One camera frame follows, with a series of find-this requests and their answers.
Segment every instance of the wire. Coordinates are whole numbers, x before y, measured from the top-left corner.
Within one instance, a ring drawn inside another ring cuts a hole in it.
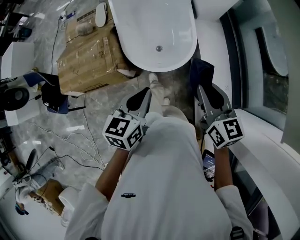
[[[83,96],[83,106],[85,106],[85,95]],[[97,145],[96,145],[96,143],[95,143],[94,137],[93,137],[92,133],[90,132],[89,125],[88,125],[88,120],[87,120],[87,118],[86,118],[86,116],[85,116],[85,113],[84,113],[84,108],[83,108],[82,112],[83,112],[83,116],[84,116],[84,118],[85,118],[86,127],[87,127],[87,129],[88,129],[88,131],[89,131],[89,133],[90,133],[90,136],[92,137],[93,143],[95,144],[95,147],[96,147],[96,149],[97,149],[97,154],[98,154],[98,156],[99,156],[99,158],[100,158],[100,161],[101,161],[101,163],[102,163],[102,166],[105,166],[105,165],[104,165],[104,162],[103,162],[103,160],[102,160],[102,158],[101,158],[101,156],[99,155],[99,150],[98,150],[98,147],[97,147]]]
[[[32,168],[30,168],[30,170],[28,171],[28,173],[30,173],[30,171],[35,167],[35,165],[38,163],[38,161],[41,159],[41,157],[44,155],[44,153],[49,149],[49,147],[46,148],[46,150],[42,153],[42,155],[37,159],[37,161],[35,162],[35,164],[33,165]]]
[[[203,142],[204,142],[204,136],[205,136],[205,133],[203,132],[202,134],[202,140],[201,140],[201,147],[200,147],[200,153],[202,155],[202,147],[203,147]]]
[[[44,129],[44,128],[40,127],[40,126],[39,126],[38,124],[36,124],[35,122],[33,122],[33,124],[36,125],[39,129],[41,129],[41,130],[43,130],[43,131],[45,131],[45,132],[47,132],[47,133],[52,133],[52,134],[54,134],[55,136],[57,136],[58,138],[62,139],[63,141],[65,141],[65,142],[67,142],[67,143],[69,143],[69,144],[75,146],[76,148],[80,149],[80,150],[81,150],[81,157],[83,158],[83,160],[86,160],[86,161],[96,161],[96,162],[98,162],[99,164],[101,164],[102,166],[104,166],[104,164],[102,164],[101,162],[99,162],[99,160],[95,159],[95,158],[94,158],[91,154],[89,154],[87,151],[85,151],[85,150],[81,149],[80,147],[78,147],[77,145],[75,145],[75,144],[73,144],[73,143],[67,141],[67,140],[69,139],[69,137],[70,137],[72,134],[76,134],[76,135],[82,135],[84,138],[86,138],[87,140],[89,140],[89,141],[92,143],[92,141],[91,141],[90,139],[88,139],[85,135],[83,135],[83,134],[81,134],[81,133],[70,133],[70,135],[69,135],[67,138],[62,138],[61,136],[57,135],[57,134],[54,133],[53,131],[48,130],[48,129]],[[87,154],[88,156],[90,156],[92,159],[91,159],[91,160],[85,159],[85,158],[83,157],[83,152],[84,152],[85,154]]]
[[[55,155],[58,157],[58,158],[64,158],[64,157],[69,157],[70,159],[72,159],[74,162],[76,162],[78,165],[80,165],[80,166],[83,166],[83,167],[90,167],[90,168],[98,168],[98,169],[100,169],[101,171],[104,171],[104,169],[102,169],[102,168],[100,168],[100,167],[93,167],[93,166],[85,166],[85,165],[83,165],[83,164],[80,164],[80,163],[78,163],[74,158],[72,158],[70,155],[68,155],[68,154],[66,154],[66,155],[64,155],[64,156],[62,156],[62,157],[59,157],[58,155],[57,155],[57,153],[56,153],[56,151],[55,150],[53,150],[54,151],[54,153],[55,153]]]
[[[31,100],[34,100],[34,99],[35,99],[35,100],[39,100],[41,97],[42,97],[42,95],[39,94],[39,95],[35,96],[34,98],[29,99],[27,102],[29,102],[29,101],[31,101]]]
[[[69,4],[72,2],[72,0],[70,0],[70,2],[66,5],[66,7],[64,8],[63,11],[65,11],[67,9],[67,7],[69,6]],[[53,73],[53,52],[54,52],[54,47],[55,47],[55,43],[56,43],[56,38],[57,38],[57,34],[58,34],[58,30],[59,30],[59,24],[60,24],[60,17],[57,20],[57,31],[55,34],[55,38],[54,38],[54,43],[53,43],[53,48],[52,48],[52,54],[51,54],[51,74]]]
[[[47,190],[47,188],[48,188],[48,181],[47,181],[47,179],[43,176],[43,175],[41,175],[41,174],[33,174],[33,175],[30,175],[30,177],[32,177],[32,176],[42,176],[44,179],[45,179],[45,181],[46,181],[46,188],[45,188],[45,190],[44,190],[44,192],[42,193],[42,195],[38,198],[38,200],[41,200],[42,199],[42,196],[44,195],[44,193],[46,192],[46,190]]]
[[[63,22],[63,24],[60,26],[60,30],[61,30],[61,31],[63,31],[63,32],[66,31],[66,28],[67,28],[67,27],[65,26],[65,24],[66,24],[66,22],[67,22],[68,20],[69,20],[69,18],[66,19],[66,20]]]

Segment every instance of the sneaker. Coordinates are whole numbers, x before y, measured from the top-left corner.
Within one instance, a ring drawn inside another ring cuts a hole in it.
[[[149,82],[150,82],[150,84],[153,81],[158,81],[158,76],[155,73],[149,73]]]
[[[163,101],[163,106],[169,106],[170,105],[170,99],[165,97]]]

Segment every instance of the logo on shirt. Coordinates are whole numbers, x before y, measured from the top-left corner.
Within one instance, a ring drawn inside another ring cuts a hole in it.
[[[121,195],[121,197],[132,198],[132,197],[135,197],[135,194],[134,193],[123,193]]]

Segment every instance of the black cable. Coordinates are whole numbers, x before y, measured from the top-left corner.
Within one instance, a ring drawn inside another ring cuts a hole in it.
[[[49,149],[50,147],[47,147],[46,150],[42,153],[42,155],[37,159],[37,161],[35,162],[35,164],[33,165],[32,168],[30,168],[30,170],[28,171],[28,173],[30,173],[30,171],[35,167],[35,165],[38,163],[38,161],[41,159],[41,157],[44,155],[44,153]]]
[[[72,0],[70,0],[70,2],[66,5],[66,7],[64,8],[63,11],[66,10],[66,8],[69,6],[69,4],[71,3],[71,1],[72,1]],[[58,30],[59,30],[60,19],[61,19],[61,17],[59,17],[58,20],[57,20],[57,31],[56,31],[56,34],[55,34],[54,44],[53,44],[53,49],[52,49],[52,54],[51,54],[51,55],[52,55],[52,56],[51,56],[51,74],[52,74],[52,72],[53,72],[53,52],[54,52],[55,42],[56,42]]]
[[[204,136],[205,136],[205,133],[203,132],[202,133],[202,140],[201,140],[201,147],[200,147],[200,153],[202,155],[202,147],[203,147],[203,142],[204,142]]]
[[[48,181],[47,181],[47,179],[43,176],[43,175],[41,175],[41,174],[33,174],[33,175],[30,175],[30,177],[32,177],[32,176],[42,176],[44,179],[45,179],[45,181],[46,181],[46,188],[45,188],[45,190],[44,190],[44,192],[42,193],[42,195],[38,198],[38,200],[41,200],[42,199],[42,196],[44,195],[44,193],[46,192],[46,190],[47,190],[47,188],[48,188]]]
[[[68,154],[66,154],[66,155],[64,155],[64,156],[62,156],[62,157],[59,157],[59,156],[57,155],[57,153],[56,153],[56,151],[55,151],[54,148],[50,147],[50,149],[55,153],[55,155],[56,155],[58,158],[69,157],[70,159],[72,159],[74,162],[76,162],[76,163],[77,163],[78,165],[80,165],[80,166],[83,166],[83,167],[90,167],[90,168],[97,168],[97,169],[100,169],[101,171],[104,171],[104,169],[102,169],[102,168],[100,168],[100,167],[93,167],[93,166],[85,166],[85,165],[82,165],[82,164],[78,163],[74,158],[72,158],[72,157],[71,157],[70,155],[68,155]]]
[[[38,100],[38,99],[40,99],[41,98],[41,94],[40,95],[37,95],[37,96],[35,96],[34,98],[32,98],[32,99],[29,99],[27,102],[29,102],[29,101],[31,101],[31,100]]]

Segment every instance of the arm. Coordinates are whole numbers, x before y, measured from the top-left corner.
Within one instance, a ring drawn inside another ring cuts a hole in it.
[[[124,168],[129,151],[117,149],[107,167],[99,177],[95,187],[110,201],[117,187],[120,174]]]
[[[229,163],[228,148],[216,149],[215,152],[215,191],[221,187],[233,185]]]
[[[249,221],[239,190],[233,186],[233,178],[229,163],[228,148],[214,149],[215,152],[215,191],[223,204],[232,227],[241,227],[244,240],[253,238],[253,227]]]

